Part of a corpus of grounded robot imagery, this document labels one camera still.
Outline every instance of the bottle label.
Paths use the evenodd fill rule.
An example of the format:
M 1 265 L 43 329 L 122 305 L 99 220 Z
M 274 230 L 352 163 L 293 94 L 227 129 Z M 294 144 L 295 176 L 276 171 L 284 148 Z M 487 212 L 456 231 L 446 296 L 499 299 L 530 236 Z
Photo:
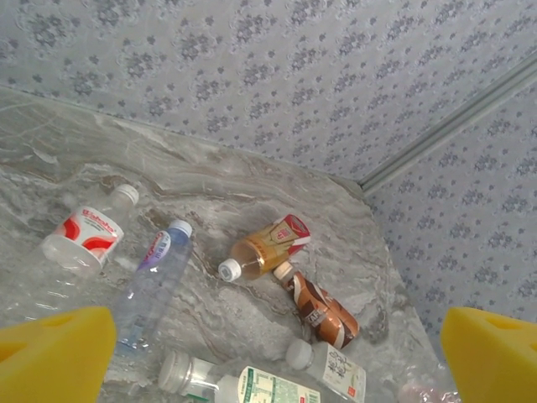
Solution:
M 282 264 L 309 241 L 310 230 L 292 214 L 246 237 L 246 242 L 258 251 L 263 260 L 263 273 Z
M 159 265 L 160 260 L 168 253 L 171 237 L 166 231 L 158 231 L 138 270 L 146 270 Z
M 300 272 L 284 288 L 295 300 L 304 322 L 315 329 L 319 338 L 335 348 L 343 348 L 358 335 L 358 322 L 349 311 Z
M 246 367 L 238 381 L 240 403 L 321 403 L 321 394 L 278 376 Z
M 366 395 L 366 371 L 328 345 L 322 380 L 351 401 L 363 403 Z
M 100 264 L 123 238 L 123 230 L 95 208 L 79 207 L 54 234 L 66 237 L 87 249 Z

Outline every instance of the clear plastic bottle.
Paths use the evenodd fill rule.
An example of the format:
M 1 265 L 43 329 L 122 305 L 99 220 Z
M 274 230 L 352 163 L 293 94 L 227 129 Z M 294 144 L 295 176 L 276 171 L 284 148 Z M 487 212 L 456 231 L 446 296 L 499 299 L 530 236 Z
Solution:
M 211 403 L 334 402 L 322 400 L 318 390 L 254 367 L 214 365 L 180 351 L 168 352 L 160 370 L 159 388 Z
M 120 185 L 102 198 L 78 207 L 13 272 L 18 300 L 7 309 L 8 322 L 46 317 L 76 307 L 85 280 L 97 276 L 122 240 L 138 192 Z
M 230 259 L 218 266 L 225 281 L 255 280 L 295 254 L 310 241 L 310 231 L 292 214 L 236 242 Z
M 343 399 L 364 402 L 366 372 L 330 344 L 311 345 L 296 339 L 289 345 L 285 360 L 291 368 L 305 371 Z
M 146 351 L 192 254 L 189 223 L 174 220 L 159 231 L 145 257 L 117 298 L 112 314 L 117 329 L 117 354 Z

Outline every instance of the plastic bottle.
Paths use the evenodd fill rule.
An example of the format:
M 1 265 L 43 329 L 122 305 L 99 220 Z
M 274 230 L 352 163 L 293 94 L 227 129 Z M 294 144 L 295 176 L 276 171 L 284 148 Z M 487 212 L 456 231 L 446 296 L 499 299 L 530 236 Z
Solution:
M 295 301 L 302 320 L 314 328 L 317 337 L 335 348 L 343 348 L 358 335 L 358 322 L 349 311 L 298 270 L 293 270 L 289 262 L 283 262 L 273 273 Z
M 192 254 L 189 223 L 174 220 L 159 231 L 112 309 L 120 355 L 147 350 Z
M 241 239 L 231 250 L 231 258 L 218 266 L 225 281 L 239 277 L 255 280 L 295 254 L 310 241 L 310 231 L 299 218 L 289 214 L 261 231 Z
M 211 403 L 321 403 L 321 393 L 260 369 L 214 365 L 187 353 L 171 351 L 160 370 L 159 388 Z
M 19 296 L 7 309 L 8 321 L 75 308 L 85 280 L 101 272 L 122 240 L 137 202 L 136 189 L 120 185 L 110 195 L 78 207 L 14 272 Z
M 291 368 L 305 371 L 344 399 L 364 402 L 366 371 L 330 344 L 312 346 L 296 339 L 289 345 L 285 360 Z

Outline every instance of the plastic wrap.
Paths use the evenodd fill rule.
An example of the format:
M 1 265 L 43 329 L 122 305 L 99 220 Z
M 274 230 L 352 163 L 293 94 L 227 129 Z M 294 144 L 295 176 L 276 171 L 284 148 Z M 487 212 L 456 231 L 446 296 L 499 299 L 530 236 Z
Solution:
M 434 368 L 407 368 L 399 388 L 399 403 L 462 403 L 450 370 L 443 364 Z

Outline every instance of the floral wallpaper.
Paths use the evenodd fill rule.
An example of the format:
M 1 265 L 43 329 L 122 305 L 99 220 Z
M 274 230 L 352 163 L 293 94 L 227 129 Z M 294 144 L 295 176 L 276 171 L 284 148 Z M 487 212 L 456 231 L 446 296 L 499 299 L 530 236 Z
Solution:
M 370 197 L 436 350 L 448 306 L 537 322 L 537 83 Z
M 0 83 L 360 179 L 537 49 L 534 0 L 4 0 Z

